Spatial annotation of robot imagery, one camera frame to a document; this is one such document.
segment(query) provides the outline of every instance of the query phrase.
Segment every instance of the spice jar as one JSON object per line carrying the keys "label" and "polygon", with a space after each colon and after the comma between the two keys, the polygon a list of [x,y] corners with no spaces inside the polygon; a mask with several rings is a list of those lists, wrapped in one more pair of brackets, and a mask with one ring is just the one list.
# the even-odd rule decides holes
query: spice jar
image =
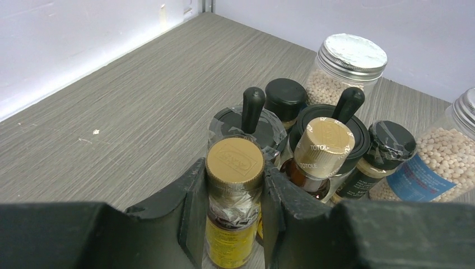
{"label": "spice jar", "polygon": [[349,86],[361,88],[368,96],[387,62],[386,52],[365,38],[349,34],[327,37],[305,84],[307,104],[336,105]]}
{"label": "spice jar", "polygon": [[294,158],[282,165],[281,172],[320,198],[322,183],[339,171],[354,146],[355,138],[343,123],[332,118],[313,119],[295,148]]}
{"label": "spice jar", "polygon": [[246,137],[260,146],[266,160],[274,161],[279,155],[277,146],[287,133],[281,120],[263,109],[264,91],[251,87],[244,91],[243,105],[225,108],[216,113],[208,127],[208,150],[227,137]]}
{"label": "spice jar", "polygon": [[415,138],[397,123],[382,120],[373,123],[368,130],[370,149],[332,196],[334,203],[341,199],[363,197],[376,183],[393,174],[400,164],[412,158],[416,152]]}
{"label": "spice jar", "polygon": [[417,136],[417,154],[370,191],[373,200],[448,202],[475,186],[475,88]]}
{"label": "spice jar", "polygon": [[206,249],[219,268],[239,268],[249,259],[257,230],[263,170],[260,148],[242,138],[225,138],[208,152]]}
{"label": "spice jar", "polygon": [[306,100],[307,93],[302,85],[288,78],[278,78],[266,86],[264,108],[274,112],[288,132]]}

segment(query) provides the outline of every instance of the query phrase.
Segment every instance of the glass jar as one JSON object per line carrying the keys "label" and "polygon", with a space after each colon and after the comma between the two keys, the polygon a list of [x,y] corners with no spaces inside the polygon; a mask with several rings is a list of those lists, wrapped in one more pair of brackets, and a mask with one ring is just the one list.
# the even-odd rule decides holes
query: glass jar
{"label": "glass jar", "polygon": [[386,52],[355,35],[336,34],[325,39],[307,78],[307,105],[337,105],[343,90],[359,87],[368,97],[388,62]]}
{"label": "glass jar", "polygon": [[277,78],[266,86],[264,108],[273,112],[289,132],[297,122],[297,116],[306,100],[307,93],[302,85],[288,78]]}
{"label": "glass jar", "polygon": [[370,191],[373,200],[448,202],[475,186],[475,88],[417,136],[417,154]]}

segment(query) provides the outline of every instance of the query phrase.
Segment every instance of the clear plastic jar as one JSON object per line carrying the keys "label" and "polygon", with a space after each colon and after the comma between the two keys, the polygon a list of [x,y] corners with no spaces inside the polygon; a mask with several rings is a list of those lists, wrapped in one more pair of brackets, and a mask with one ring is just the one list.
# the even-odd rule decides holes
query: clear plastic jar
{"label": "clear plastic jar", "polygon": [[417,154],[370,190],[372,200],[448,202],[475,187],[475,88],[417,136]]}
{"label": "clear plastic jar", "polygon": [[307,105],[336,105],[343,90],[361,88],[366,97],[388,62],[386,52],[355,35],[336,34],[325,39],[307,78]]}

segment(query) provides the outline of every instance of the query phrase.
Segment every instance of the gold bottle cap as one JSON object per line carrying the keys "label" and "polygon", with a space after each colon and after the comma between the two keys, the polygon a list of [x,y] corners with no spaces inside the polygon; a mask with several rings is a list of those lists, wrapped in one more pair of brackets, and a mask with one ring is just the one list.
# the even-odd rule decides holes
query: gold bottle cap
{"label": "gold bottle cap", "polygon": [[206,157],[208,182],[221,193],[251,191],[262,185],[264,156],[243,138],[226,138],[214,144]]}
{"label": "gold bottle cap", "polygon": [[316,178],[329,178],[338,172],[355,146],[353,133],[332,118],[309,122],[294,151],[300,169]]}

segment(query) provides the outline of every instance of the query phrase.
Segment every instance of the shelf surface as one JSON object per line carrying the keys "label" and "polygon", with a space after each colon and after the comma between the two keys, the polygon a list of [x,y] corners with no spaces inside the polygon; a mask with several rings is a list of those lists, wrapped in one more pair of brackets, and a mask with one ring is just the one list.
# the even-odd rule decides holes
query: shelf surface
{"label": "shelf surface", "polygon": [[[249,86],[303,83],[315,53],[204,13],[0,123],[0,202],[105,201],[123,210],[204,156],[207,127]],[[411,132],[449,103],[381,80],[358,116]],[[458,201],[475,203],[472,193]],[[264,268],[258,244],[248,268]],[[212,268],[204,258],[203,268]]]}

